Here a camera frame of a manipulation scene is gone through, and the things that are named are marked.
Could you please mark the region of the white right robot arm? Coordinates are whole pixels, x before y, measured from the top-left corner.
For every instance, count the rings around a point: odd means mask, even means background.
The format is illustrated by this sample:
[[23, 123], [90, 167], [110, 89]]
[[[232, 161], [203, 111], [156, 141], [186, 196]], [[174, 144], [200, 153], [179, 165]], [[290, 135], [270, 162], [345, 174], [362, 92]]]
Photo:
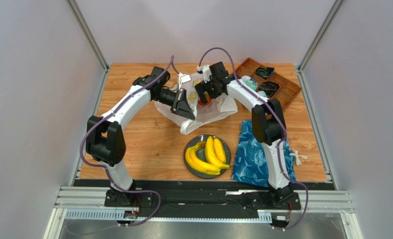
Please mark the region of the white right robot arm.
[[203, 79], [195, 86], [202, 103], [226, 94], [239, 101], [252, 114], [252, 132], [262, 145], [268, 169], [268, 190], [274, 201], [282, 202], [293, 195], [292, 180], [285, 168], [283, 144], [287, 132], [281, 104], [268, 99], [245, 84], [236, 74], [230, 74], [223, 64], [197, 66]]

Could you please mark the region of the white plastic bag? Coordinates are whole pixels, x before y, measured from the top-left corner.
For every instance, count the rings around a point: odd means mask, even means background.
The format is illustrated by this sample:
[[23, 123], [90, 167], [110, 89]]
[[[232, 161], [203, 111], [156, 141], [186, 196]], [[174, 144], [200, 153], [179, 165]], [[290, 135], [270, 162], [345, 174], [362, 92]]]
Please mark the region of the white plastic bag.
[[192, 80], [184, 83], [182, 88], [187, 91], [187, 102], [193, 110], [193, 114], [196, 117], [195, 120], [186, 119], [173, 114], [170, 111], [170, 107], [167, 105], [159, 102], [154, 103], [161, 114], [180, 127], [181, 134], [187, 135], [205, 124], [223, 120], [238, 112], [235, 99], [226, 94], [222, 94], [216, 99], [211, 100], [210, 104], [207, 106], [198, 105], [198, 95], [194, 86], [203, 81], [203, 76], [199, 73], [193, 73], [190, 76]]

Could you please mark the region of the yellow fake banana bunch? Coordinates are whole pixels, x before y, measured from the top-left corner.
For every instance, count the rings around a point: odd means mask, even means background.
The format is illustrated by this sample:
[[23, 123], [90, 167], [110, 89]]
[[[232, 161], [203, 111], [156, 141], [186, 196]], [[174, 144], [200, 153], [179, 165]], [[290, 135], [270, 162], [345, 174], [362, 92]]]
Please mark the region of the yellow fake banana bunch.
[[195, 171], [205, 175], [220, 175], [221, 169], [213, 164], [202, 161], [196, 154], [196, 152], [205, 147], [206, 142], [200, 141], [194, 146], [191, 146], [185, 151], [185, 160], [187, 164]]

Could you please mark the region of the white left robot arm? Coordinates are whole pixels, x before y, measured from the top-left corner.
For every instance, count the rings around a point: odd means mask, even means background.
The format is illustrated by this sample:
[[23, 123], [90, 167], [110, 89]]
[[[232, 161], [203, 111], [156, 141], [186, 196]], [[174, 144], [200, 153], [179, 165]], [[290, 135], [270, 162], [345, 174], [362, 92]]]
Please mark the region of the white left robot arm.
[[132, 118], [148, 103], [157, 101], [170, 107], [173, 114], [194, 120], [196, 117], [186, 100], [186, 90], [172, 91], [164, 85], [169, 80], [167, 69], [154, 67], [149, 75], [137, 78], [129, 92], [102, 116], [91, 116], [87, 132], [80, 144], [81, 152], [97, 161], [103, 168], [111, 189], [127, 197], [134, 193], [134, 180], [123, 161], [126, 152], [124, 129]]

